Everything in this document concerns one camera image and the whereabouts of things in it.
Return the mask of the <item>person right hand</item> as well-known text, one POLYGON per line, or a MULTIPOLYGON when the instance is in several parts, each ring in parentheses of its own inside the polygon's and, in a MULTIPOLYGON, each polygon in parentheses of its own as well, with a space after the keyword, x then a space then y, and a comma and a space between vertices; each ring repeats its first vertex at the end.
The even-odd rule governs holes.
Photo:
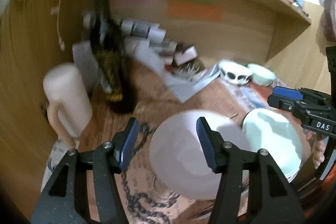
POLYGON ((324 152, 326 145, 322 140, 315 140, 313 146, 313 162, 314 167, 317 169, 325 160, 324 152))

